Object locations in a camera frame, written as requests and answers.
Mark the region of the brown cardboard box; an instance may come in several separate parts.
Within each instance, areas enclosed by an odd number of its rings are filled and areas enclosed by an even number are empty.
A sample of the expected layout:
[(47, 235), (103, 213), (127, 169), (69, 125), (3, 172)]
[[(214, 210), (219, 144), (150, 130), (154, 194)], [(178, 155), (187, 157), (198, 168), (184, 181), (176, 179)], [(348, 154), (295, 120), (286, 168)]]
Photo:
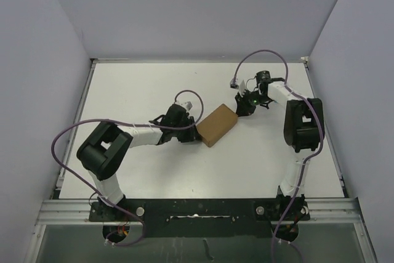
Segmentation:
[(197, 125), (203, 143), (211, 148), (238, 122), (238, 115), (225, 104), (218, 106)]

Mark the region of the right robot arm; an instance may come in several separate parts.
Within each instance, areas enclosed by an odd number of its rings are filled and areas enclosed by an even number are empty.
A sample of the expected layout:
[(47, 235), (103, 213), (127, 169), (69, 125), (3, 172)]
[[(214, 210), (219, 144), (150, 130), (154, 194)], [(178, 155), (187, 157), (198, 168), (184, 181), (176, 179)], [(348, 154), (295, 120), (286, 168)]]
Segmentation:
[(296, 211), (295, 202), (304, 195), (305, 177), (310, 160), (323, 148), (325, 137), (324, 111), (321, 99), (304, 97), (294, 92), (283, 78), (272, 78), (269, 71), (255, 75), (256, 87), (247, 88), (247, 82), (237, 83), (233, 78), (230, 87), (235, 95), (236, 114), (251, 116), (256, 107), (269, 109), (271, 103), (284, 108), (284, 141), (293, 150), (293, 160), (286, 168), (278, 189), (283, 197), (274, 203), (273, 210), (281, 219), (287, 219)]

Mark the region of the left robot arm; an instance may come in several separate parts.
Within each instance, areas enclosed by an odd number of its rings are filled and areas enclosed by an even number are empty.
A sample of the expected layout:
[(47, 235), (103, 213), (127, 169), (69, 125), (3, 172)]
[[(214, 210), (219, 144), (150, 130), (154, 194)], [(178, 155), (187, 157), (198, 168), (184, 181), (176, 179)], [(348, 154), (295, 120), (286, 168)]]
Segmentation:
[(181, 143), (199, 142), (201, 136), (190, 115), (191, 102), (175, 102), (166, 114), (141, 127), (103, 122), (79, 147), (76, 157), (93, 178), (104, 203), (103, 213), (116, 221), (123, 217), (125, 199), (116, 172), (127, 151), (143, 145), (162, 145), (173, 138)]

